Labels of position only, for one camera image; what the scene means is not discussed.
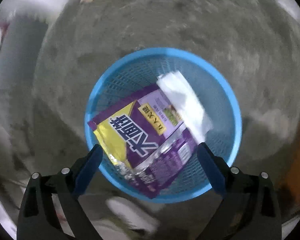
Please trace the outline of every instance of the blue plastic basket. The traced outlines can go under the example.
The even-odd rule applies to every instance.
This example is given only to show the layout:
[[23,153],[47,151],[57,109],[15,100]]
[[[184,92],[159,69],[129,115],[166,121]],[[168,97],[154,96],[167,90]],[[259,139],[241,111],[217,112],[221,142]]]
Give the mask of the blue plastic basket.
[[[214,129],[206,143],[215,155],[229,166],[236,158],[242,134],[241,114],[237,99],[226,79],[202,58],[173,48],[150,48],[133,52],[116,61],[94,86],[85,114],[85,136],[89,149],[98,143],[87,122],[132,92],[156,82],[160,74],[179,70],[188,80],[210,116]],[[131,187],[104,154],[99,167],[117,188],[141,200],[175,203],[197,197],[211,185],[196,155],[193,155],[173,183],[149,199]]]

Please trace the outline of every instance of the metal pin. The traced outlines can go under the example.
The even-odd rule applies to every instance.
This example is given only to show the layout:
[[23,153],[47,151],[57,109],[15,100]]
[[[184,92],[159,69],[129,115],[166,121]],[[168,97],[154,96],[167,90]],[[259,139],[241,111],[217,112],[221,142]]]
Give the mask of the metal pin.
[[69,168],[63,168],[63,169],[61,170],[61,173],[62,173],[62,174],[68,174],[69,171],[70,171]]
[[264,179],[267,179],[267,178],[268,178],[268,173],[262,172],[262,173],[261,173],[261,176],[262,176]]
[[34,174],[32,174],[31,176],[33,179],[36,179],[37,177],[39,177],[39,173],[35,172]]
[[233,174],[238,174],[239,173],[239,169],[237,167],[232,167],[230,170]]

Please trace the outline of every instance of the purple and yellow package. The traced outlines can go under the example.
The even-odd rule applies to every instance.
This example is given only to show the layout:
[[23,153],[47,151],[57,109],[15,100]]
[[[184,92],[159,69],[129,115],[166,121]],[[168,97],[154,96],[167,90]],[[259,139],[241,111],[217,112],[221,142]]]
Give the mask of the purple and yellow package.
[[99,113],[88,125],[118,171],[149,198],[173,182],[197,145],[156,84]]

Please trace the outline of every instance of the concrete floor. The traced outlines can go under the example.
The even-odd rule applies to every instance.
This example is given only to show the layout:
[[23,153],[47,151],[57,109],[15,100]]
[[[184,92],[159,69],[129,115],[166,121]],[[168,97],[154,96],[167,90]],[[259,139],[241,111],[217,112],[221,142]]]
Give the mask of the concrete floor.
[[[28,124],[16,136],[29,135],[18,155],[21,161],[34,155],[28,170],[53,174],[84,156],[83,115],[100,75],[125,54],[167,46],[201,56],[227,78],[243,118],[235,165],[253,175],[266,171],[278,185],[290,166],[300,119],[300,24],[295,19],[273,0],[79,1],[70,0],[48,30],[34,72],[30,115],[18,120]],[[10,141],[16,146],[18,140]],[[179,228],[189,239],[202,231],[221,201],[209,191],[176,204],[140,202],[100,172],[88,193],[81,202],[91,219],[110,215],[95,203],[103,206],[105,196],[120,195],[157,217],[162,234],[178,236],[171,228]]]

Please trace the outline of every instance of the blue basket rim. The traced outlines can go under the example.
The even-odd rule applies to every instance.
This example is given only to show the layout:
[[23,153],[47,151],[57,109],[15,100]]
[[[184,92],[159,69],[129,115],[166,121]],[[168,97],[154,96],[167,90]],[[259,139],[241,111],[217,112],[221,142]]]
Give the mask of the blue basket rim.
[[[231,167],[237,154],[238,154],[241,137],[242,137],[241,112],[240,112],[239,104],[235,97],[235,94],[232,91],[232,88],[230,87],[228,81],[210,63],[208,63],[201,57],[199,57],[191,52],[187,52],[187,51],[184,51],[181,49],[175,49],[175,48],[166,48],[166,47],[148,48],[148,49],[143,49],[143,50],[133,52],[133,53],[128,54],[128,55],[122,57],[121,59],[117,60],[101,75],[101,77],[98,79],[97,83],[95,84],[92,92],[90,93],[87,107],[86,107],[86,113],[84,116],[84,131],[85,131],[85,137],[86,137],[86,141],[87,141],[89,150],[91,150],[92,147],[94,146],[93,139],[95,140],[95,138],[93,138],[93,136],[95,136],[95,135],[91,132],[91,128],[88,125],[88,121],[90,121],[93,118],[93,116],[91,114],[94,112],[93,102],[96,100],[96,98],[98,99],[98,97],[101,95],[103,85],[105,84],[107,79],[113,73],[117,72],[121,67],[125,66],[127,63],[129,63],[133,60],[140,59],[143,57],[148,57],[148,56],[171,56],[171,57],[179,57],[179,58],[185,59],[187,61],[190,61],[190,62],[198,65],[198,67],[201,67],[203,70],[208,72],[221,85],[221,87],[225,91],[225,93],[230,101],[230,105],[232,107],[233,114],[234,114],[234,123],[235,123],[234,143],[233,143],[233,148],[232,148],[231,154],[229,156],[229,159],[226,161],[228,166]],[[116,179],[114,179],[111,176],[111,174],[106,170],[103,162],[100,164],[99,170],[118,189],[120,189],[123,192],[125,192],[133,197],[136,197],[140,200],[153,202],[153,203],[181,202],[181,201],[195,198],[211,189],[211,184],[208,183],[204,187],[197,187],[190,191],[186,191],[186,192],[182,192],[182,193],[178,193],[178,194],[174,194],[174,195],[158,195],[157,197],[155,197],[153,199],[149,199],[148,197],[144,196],[142,193],[139,193],[137,191],[132,191],[129,188],[126,188],[124,185],[122,185],[120,182],[118,182]]]

